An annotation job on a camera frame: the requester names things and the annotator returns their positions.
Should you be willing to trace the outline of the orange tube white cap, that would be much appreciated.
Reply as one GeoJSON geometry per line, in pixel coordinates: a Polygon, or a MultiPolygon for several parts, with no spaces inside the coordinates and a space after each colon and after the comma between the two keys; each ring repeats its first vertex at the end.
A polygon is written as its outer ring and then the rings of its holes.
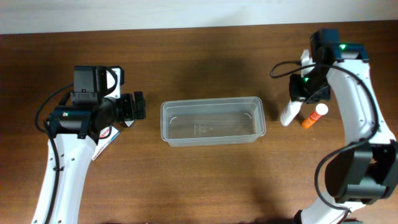
{"type": "Polygon", "coordinates": [[[314,123],[316,123],[322,116],[328,113],[328,107],[324,103],[319,103],[316,105],[314,111],[302,122],[302,127],[304,129],[310,128],[314,123]]]}

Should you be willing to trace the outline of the white spray bottle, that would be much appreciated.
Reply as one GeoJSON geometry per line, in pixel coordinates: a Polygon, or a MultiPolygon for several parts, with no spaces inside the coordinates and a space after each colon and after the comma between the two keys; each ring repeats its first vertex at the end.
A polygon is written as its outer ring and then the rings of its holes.
{"type": "Polygon", "coordinates": [[[281,125],[288,126],[293,121],[293,119],[298,115],[302,105],[303,105],[302,101],[290,100],[287,106],[282,110],[280,114],[281,125]]]}

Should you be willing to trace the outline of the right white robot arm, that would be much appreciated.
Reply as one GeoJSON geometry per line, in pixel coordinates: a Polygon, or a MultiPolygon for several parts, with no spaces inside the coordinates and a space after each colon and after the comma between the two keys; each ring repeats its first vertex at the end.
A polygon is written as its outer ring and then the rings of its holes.
{"type": "Polygon", "coordinates": [[[374,93],[362,44],[314,44],[290,78],[290,102],[280,121],[289,124],[303,103],[335,94],[345,146],[325,156],[314,173],[317,200],[294,223],[344,223],[353,211],[391,196],[397,186],[397,140],[374,93]]]}

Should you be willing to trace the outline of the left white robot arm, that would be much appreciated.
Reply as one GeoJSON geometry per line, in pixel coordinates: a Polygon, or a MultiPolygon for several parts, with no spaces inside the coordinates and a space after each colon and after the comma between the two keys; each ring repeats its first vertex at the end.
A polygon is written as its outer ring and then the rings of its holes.
{"type": "Polygon", "coordinates": [[[130,127],[146,117],[141,91],[108,94],[99,103],[80,105],[69,91],[44,121],[48,158],[32,223],[77,223],[86,175],[95,160],[119,135],[114,123],[130,127]]]}

